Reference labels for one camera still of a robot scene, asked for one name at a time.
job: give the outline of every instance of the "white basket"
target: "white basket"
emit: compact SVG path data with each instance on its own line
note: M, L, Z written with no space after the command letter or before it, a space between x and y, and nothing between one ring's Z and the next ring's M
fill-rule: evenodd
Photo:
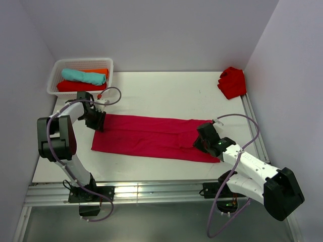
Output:
M78 58L78 59L61 59L58 60L52 68L49 82L47 85L47 93L56 95L62 99L75 99L76 92L59 92L57 84L63 80L62 70L64 68L74 70L88 70L88 69L108 69L109 77L106 80L107 87L112 84L113 76L113 61L110 58ZM101 91L89 91L94 97Z

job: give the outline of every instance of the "white tabletop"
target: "white tabletop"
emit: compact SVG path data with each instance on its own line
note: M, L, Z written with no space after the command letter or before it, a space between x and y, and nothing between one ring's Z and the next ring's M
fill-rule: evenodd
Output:
M221 72L146 72L114 73L113 84L122 91L119 103L105 108L107 113L181 119L212 119L228 113L245 114L240 97L227 100L218 89ZM117 93L109 93L110 100ZM59 110L65 100L57 99ZM221 120L225 129L220 137L229 137L241 146L251 140L247 121L242 117ZM73 124L77 155L96 181L150 181L217 179L231 167L224 163L200 163L185 160L128 156L91 151L94 130L84 121ZM246 149L256 155L254 145ZM39 158L34 183L61 182L65 173L47 159Z

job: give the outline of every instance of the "rolled teal towel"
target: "rolled teal towel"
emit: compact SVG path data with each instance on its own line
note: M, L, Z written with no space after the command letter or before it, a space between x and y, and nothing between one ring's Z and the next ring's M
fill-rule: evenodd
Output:
M106 81L105 74L99 74L94 72L87 73L72 69L63 69L62 77L68 81L86 82L95 86L103 85Z

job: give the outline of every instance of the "lavender wall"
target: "lavender wall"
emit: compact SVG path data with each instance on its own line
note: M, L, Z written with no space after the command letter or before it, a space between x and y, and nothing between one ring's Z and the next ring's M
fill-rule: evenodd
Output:
M115 71L245 68L278 0L20 0L55 59Z
M268 155L305 195L305 241L322 241L323 1L280 0L245 69Z
M12 241L38 158L36 120L54 104L54 59L18 0L1 1L0 33L0 240Z

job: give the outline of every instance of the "red folded cloth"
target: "red folded cloth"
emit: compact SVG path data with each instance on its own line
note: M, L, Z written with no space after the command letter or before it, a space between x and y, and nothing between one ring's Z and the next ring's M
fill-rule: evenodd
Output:
M219 162L217 158L193 147L198 136L196 128L210 120L142 117L107 114L104 132L96 131L92 150L146 156Z
M218 88L227 99L246 94L246 81L243 71L233 67L225 69L220 75Z
M81 70L82 72L95 72L100 74L105 74L106 79L109 77L108 69L94 69L94 70ZM81 91L102 91L106 88L106 82L103 85L95 86L93 84L84 82L72 82L63 79L57 84L57 89L59 92L81 92Z
M72 82L63 80L57 84L59 92L81 92L81 91L102 91L106 88L106 82L103 85L95 86L85 82Z

